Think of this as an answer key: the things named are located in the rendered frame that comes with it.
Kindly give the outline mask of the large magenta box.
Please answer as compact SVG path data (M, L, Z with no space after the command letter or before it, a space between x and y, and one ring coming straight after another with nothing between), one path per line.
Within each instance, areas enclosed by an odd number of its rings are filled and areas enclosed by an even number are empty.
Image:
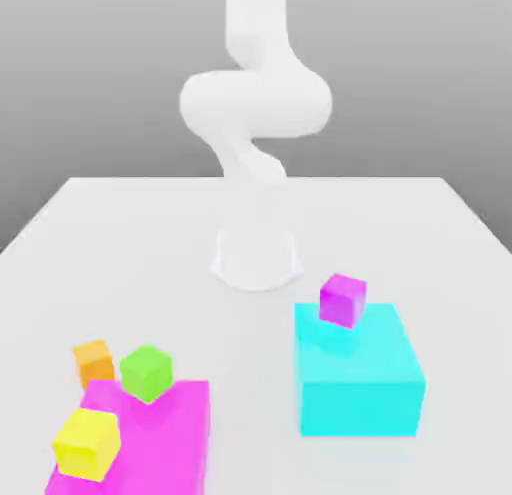
M96 380L80 406L118 417L120 451L102 482L54 471L44 495L203 495L211 422L206 380L176 381L150 404L119 381Z

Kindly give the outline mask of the large cyan box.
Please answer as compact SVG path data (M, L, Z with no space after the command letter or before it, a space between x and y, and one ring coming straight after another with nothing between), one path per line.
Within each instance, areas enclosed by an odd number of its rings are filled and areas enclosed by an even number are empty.
M352 329L294 305L294 384L303 437L410 437L426 378L391 303L369 303Z

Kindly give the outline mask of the small orange cube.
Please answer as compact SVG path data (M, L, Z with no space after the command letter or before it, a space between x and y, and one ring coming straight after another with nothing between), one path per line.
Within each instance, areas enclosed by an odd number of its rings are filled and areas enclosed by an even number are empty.
M113 380L114 365L110 351L102 339L73 346L72 352L83 389L91 380Z

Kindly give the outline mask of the small green cube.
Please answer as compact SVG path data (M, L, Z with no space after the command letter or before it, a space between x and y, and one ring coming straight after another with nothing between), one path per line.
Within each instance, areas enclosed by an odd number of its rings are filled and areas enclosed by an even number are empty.
M120 361L123 390L151 404L173 383L172 357L152 345L142 345Z

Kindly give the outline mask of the small purple cube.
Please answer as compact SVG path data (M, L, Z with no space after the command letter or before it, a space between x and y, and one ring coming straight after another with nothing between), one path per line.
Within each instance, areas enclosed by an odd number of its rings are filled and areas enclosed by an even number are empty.
M319 319L352 329L362 316L367 283L338 273L320 289Z

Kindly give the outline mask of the small yellow cube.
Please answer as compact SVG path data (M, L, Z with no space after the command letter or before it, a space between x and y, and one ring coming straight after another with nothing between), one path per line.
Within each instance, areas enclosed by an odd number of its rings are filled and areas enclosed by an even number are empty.
M60 474L102 482L121 448L115 414L75 409L52 442Z

